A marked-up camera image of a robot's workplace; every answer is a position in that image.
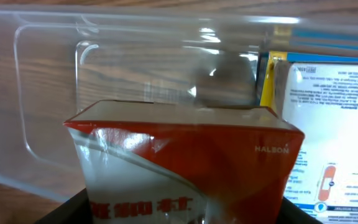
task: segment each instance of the wood grain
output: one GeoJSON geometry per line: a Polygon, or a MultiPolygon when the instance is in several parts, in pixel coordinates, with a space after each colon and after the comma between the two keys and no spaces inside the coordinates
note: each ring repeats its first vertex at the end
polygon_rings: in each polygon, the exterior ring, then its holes
{"type": "MultiPolygon", "coordinates": [[[[224,13],[236,13],[245,14],[248,12],[266,12],[273,14],[295,14],[295,15],[322,15],[322,14],[352,14],[358,15],[358,1],[354,0],[0,0],[0,4],[81,4],[81,5],[96,5],[96,6],[138,6],[138,7],[168,7],[184,11],[210,11],[210,12],[224,12],[224,13]]],[[[20,149],[23,148],[22,136],[17,131],[18,127],[22,124],[19,117],[18,100],[12,100],[12,95],[17,96],[18,87],[16,85],[15,76],[15,61],[12,59],[12,37],[9,34],[12,30],[2,29],[0,27],[0,117],[4,119],[0,121],[0,152],[1,148],[8,147],[12,151],[17,151],[17,156],[21,155],[20,149]],[[10,136],[10,133],[18,133],[15,136],[10,136]],[[1,138],[9,138],[8,141],[2,141],[1,138]]],[[[52,33],[54,35],[48,38],[41,39],[32,38],[31,35],[50,35],[51,33],[38,33],[23,32],[24,40],[27,40],[20,44],[26,44],[31,46],[38,46],[33,50],[22,50],[19,52],[21,59],[21,81],[23,83],[22,91],[25,97],[23,97],[24,110],[26,111],[25,120],[28,135],[29,144],[39,151],[37,153],[42,157],[54,160],[56,163],[64,163],[61,161],[64,158],[73,158],[73,166],[76,163],[76,156],[70,141],[66,141],[69,137],[64,132],[63,128],[58,129],[57,133],[46,133],[40,130],[42,126],[49,126],[50,129],[57,129],[64,118],[70,117],[73,113],[76,113],[78,107],[87,105],[88,103],[97,100],[99,98],[117,97],[114,95],[122,91],[123,89],[138,89],[141,91],[145,86],[139,85],[139,83],[145,83],[150,81],[153,83],[152,75],[147,77],[142,76],[144,71],[136,70],[137,67],[148,68],[148,71],[153,75],[164,77],[167,82],[154,83],[155,86],[167,86],[169,91],[186,92],[191,85],[196,82],[192,77],[185,77],[185,74],[189,74],[189,71],[181,67],[182,60],[190,60],[199,55],[192,55],[193,52],[177,52],[176,55],[170,55],[167,57],[167,52],[170,48],[176,49],[173,46],[167,46],[165,51],[154,50],[151,46],[145,46],[143,50],[146,50],[148,54],[140,54],[139,48],[133,50],[133,53],[126,54],[127,58],[121,58],[119,62],[122,66],[112,67],[112,61],[107,62],[106,58],[119,58],[118,55],[114,55],[116,51],[95,51],[94,55],[88,56],[88,61],[81,65],[81,73],[79,79],[79,95],[76,93],[76,80],[74,78],[74,64],[75,59],[67,62],[65,60],[68,56],[67,52],[75,51],[75,45],[65,45],[67,41],[72,42],[72,35],[60,35],[52,33]],[[61,45],[53,44],[53,41],[58,39],[61,45]],[[53,55],[53,57],[44,57],[43,55],[53,55]],[[158,66],[150,66],[150,62],[161,61],[158,66]],[[136,61],[138,66],[129,64],[136,61]],[[166,73],[166,70],[175,70],[175,73],[166,73]],[[126,85],[112,85],[112,78],[126,79],[125,77],[131,74],[136,78],[138,83],[126,84],[126,85]],[[182,77],[181,80],[174,80],[176,77],[182,77]],[[56,143],[63,145],[67,155],[59,157],[57,155],[47,153],[49,147],[59,147],[56,143]]],[[[214,83],[206,84],[207,88],[205,93],[208,95],[211,93],[210,89],[217,88],[214,83]]],[[[219,95],[224,95],[226,98],[236,98],[237,93],[246,91],[248,86],[235,86],[229,84],[226,89],[219,92],[219,95]]],[[[159,95],[164,93],[161,89],[156,89],[159,95]]],[[[129,92],[127,95],[120,98],[131,98],[133,94],[129,92]]],[[[0,164],[7,164],[7,166],[13,166],[15,169],[10,172],[5,171],[10,175],[17,175],[23,180],[34,180],[38,182],[50,182],[51,187],[64,184],[64,182],[78,181],[75,180],[62,180],[59,177],[27,177],[25,173],[25,167],[20,168],[20,164],[11,164],[13,159],[11,157],[1,157],[0,164]],[[21,170],[22,174],[15,174],[17,170],[21,170]]],[[[83,180],[78,183],[80,189],[83,180]]],[[[57,202],[53,202],[36,195],[31,195],[20,190],[12,189],[0,185],[0,223],[33,223],[36,219],[44,216],[49,211],[53,210],[59,205],[57,202]]]]}

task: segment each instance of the wooden surface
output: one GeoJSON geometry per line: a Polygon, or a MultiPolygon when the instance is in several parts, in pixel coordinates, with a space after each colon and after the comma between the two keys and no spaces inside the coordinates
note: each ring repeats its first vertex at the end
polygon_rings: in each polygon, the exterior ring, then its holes
{"type": "MultiPolygon", "coordinates": [[[[185,11],[221,11],[221,12],[235,12],[235,13],[245,13],[245,12],[269,12],[269,13],[283,13],[283,14],[358,14],[358,1],[355,0],[117,0],[117,1],[108,1],[108,0],[0,0],[1,4],[82,4],[82,5],[101,5],[101,6],[142,6],[142,7],[174,7],[180,10],[185,11]]],[[[4,30],[0,30],[0,35],[4,35],[4,30]]],[[[1,43],[0,50],[6,50],[4,48],[10,49],[11,46],[4,46],[1,43]]],[[[53,48],[51,46],[51,51],[56,51],[57,55],[64,54],[64,50],[60,48],[53,48]]],[[[22,58],[28,58],[31,60],[31,53],[22,52],[22,58]]],[[[97,55],[92,62],[84,65],[84,71],[94,71],[99,73],[108,73],[112,68],[109,67],[97,67],[94,65],[103,64],[103,59],[100,55],[97,55]]],[[[62,71],[73,73],[74,68],[67,67],[64,62],[59,62],[59,56],[55,60],[51,61],[36,61],[34,59],[32,62],[33,67],[26,67],[22,72],[22,81],[34,83],[36,85],[29,85],[30,87],[24,89],[24,91],[30,93],[24,98],[25,102],[34,102],[28,103],[25,105],[25,110],[29,111],[26,121],[29,122],[28,126],[30,127],[30,133],[36,133],[39,130],[40,125],[59,125],[62,117],[67,117],[70,113],[75,111],[65,110],[64,113],[59,110],[49,109],[40,109],[38,101],[54,100],[54,108],[71,108],[72,101],[75,98],[75,94],[70,91],[75,85],[75,81],[72,78],[65,78],[59,76],[62,71]],[[51,78],[51,82],[43,82],[45,77],[50,77],[51,75],[56,75],[56,77],[51,78]]],[[[9,58],[3,58],[0,56],[0,115],[6,118],[5,121],[1,121],[0,128],[3,128],[6,123],[11,124],[11,126],[20,126],[21,124],[10,117],[17,116],[18,107],[15,106],[18,102],[12,101],[9,98],[9,95],[16,95],[16,77],[5,77],[5,74],[12,73],[14,69],[14,61],[9,58]]],[[[118,73],[125,74],[127,72],[134,72],[128,70],[120,70],[118,73]]],[[[86,77],[88,73],[83,73],[82,76],[86,77]]],[[[85,83],[82,85],[80,83],[80,88],[84,87],[87,90],[90,89],[90,86],[95,85],[95,83],[85,83]]],[[[84,99],[85,102],[80,102],[87,104],[89,101],[100,98],[101,95],[105,95],[106,92],[87,92],[82,91],[83,95],[79,97],[84,99]]],[[[50,144],[51,139],[49,139],[48,133],[43,133],[42,136],[45,138],[40,138],[39,135],[28,136],[28,141],[31,145],[37,144],[37,148],[42,148],[45,144],[50,144]]],[[[18,143],[18,146],[5,146],[3,141],[0,141],[1,147],[11,147],[11,150],[15,150],[15,147],[22,147],[18,143]]],[[[9,163],[10,158],[2,158],[0,162],[9,163]]],[[[59,177],[49,177],[49,182],[59,183],[63,181],[59,177]]],[[[59,205],[57,202],[53,202],[36,195],[31,195],[20,190],[12,189],[0,185],[0,223],[33,223],[36,219],[44,216],[54,208],[59,205]]]]}

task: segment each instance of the transparent plastic container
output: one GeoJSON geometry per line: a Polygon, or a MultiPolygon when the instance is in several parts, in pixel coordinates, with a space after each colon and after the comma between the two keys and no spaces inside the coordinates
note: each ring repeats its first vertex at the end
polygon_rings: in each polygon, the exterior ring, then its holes
{"type": "Polygon", "coordinates": [[[85,187],[65,119],[100,99],[257,105],[269,50],[358,57],[358,18],[0,6],[0,183],[65,201],[85,187]]]}

